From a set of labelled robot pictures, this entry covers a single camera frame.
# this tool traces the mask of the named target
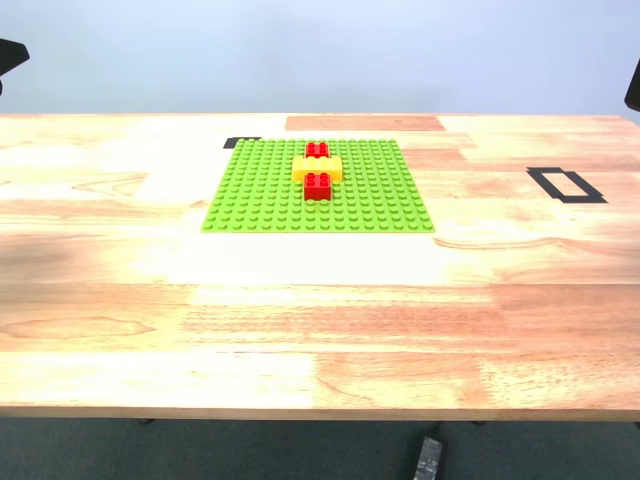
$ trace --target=green baseplate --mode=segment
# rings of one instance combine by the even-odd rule
[[[344,179],[331,200],[303,200],[293,157],[327,142]],[[240,140],[202,232],[432,233],[435,229],[395,140]]]

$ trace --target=black tape rectangle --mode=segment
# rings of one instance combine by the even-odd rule
[[[608,203],[598,190],[576,172],[565,172],[559,167],[529,167],[527,173],[535,182],[547,192],[551,198],[557,198],[562,203]],[[586,195],[564,195],[553,185],[545,174],[564,173],[569,180],[575,183]]]

